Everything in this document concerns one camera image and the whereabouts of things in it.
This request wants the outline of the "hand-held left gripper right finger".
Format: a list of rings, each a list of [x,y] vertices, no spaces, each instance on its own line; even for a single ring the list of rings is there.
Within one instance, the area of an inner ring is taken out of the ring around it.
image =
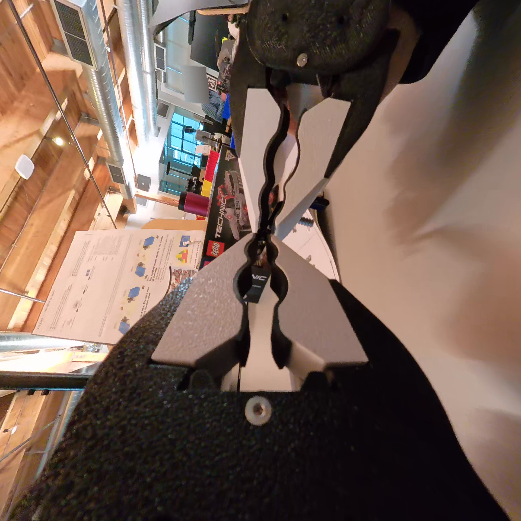
[[[278,298],[271,351],[279,368],[304,380],[368,362],[331,280],[276,237],[270,238],[270,269]]]

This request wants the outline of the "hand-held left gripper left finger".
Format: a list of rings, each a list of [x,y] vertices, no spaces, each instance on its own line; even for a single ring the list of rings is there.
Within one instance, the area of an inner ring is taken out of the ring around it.
[[[156,364],[246,364],[250,349],[247,303],[239,277],[251,283],[247,248],[239,240],[194,275],[152,354]]]

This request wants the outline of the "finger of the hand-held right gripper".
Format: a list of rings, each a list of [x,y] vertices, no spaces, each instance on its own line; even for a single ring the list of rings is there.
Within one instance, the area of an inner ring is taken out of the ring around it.
[[[285,139],[288,111],[266,88],[249,88],[238,161],[253,233],[269,215],[269,195],[277,186],[275,155]]]
[[[274,235],[283,240],[327,184],[326,171],[351,102],[327,98],[301,116],[297,161],[283,184],[283,202]]]

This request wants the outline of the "black toy box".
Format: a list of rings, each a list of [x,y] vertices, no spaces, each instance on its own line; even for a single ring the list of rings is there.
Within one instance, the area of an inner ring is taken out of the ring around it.
[[[200,269],[251,231],[236,151],[224,145],[214,171]]]

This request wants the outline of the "maroon cylinder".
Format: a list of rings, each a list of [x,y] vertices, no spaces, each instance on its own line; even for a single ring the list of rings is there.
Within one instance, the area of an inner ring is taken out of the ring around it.
[[[211,200],[209,197],[191,191],[182,192],[179,196],[178,209],[202,218],[208,216]]]

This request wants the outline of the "printed instruction sheet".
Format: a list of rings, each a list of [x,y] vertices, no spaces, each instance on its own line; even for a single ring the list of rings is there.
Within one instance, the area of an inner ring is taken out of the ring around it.
[[[195,229],[77,232],[33,333],[115,345],[197,272],[204,238]]]

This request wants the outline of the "black monitor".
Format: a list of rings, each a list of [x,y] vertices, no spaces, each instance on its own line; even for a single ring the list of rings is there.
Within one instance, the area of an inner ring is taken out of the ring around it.
[[[196,11],[190,59],[207,69],[218,71],[218,45],[228,35],[228,15],[202,15]]]

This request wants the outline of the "silver ribbed duct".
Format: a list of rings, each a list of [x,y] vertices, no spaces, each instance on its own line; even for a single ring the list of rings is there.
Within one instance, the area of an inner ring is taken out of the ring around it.
[[[1,355],[61,348],[82,348],[86,342],[34,335],[20,331],[1,331]]]
[[[158,136],[151,1],[117,1],[138,146]]]

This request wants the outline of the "silver duct with air grille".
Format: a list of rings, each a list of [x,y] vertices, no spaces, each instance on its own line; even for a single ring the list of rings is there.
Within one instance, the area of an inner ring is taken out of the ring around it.
[[[113,76],[96,1],[51,1],[69,57],[81,64],[88,95],[108,149],[110,176],[124,199],[135,194]]]

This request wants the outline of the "black frame bar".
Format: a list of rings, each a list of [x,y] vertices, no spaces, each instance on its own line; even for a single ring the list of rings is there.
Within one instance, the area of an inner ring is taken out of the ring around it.
[[[93,374],[1,372],[1,390],[81,391]]]

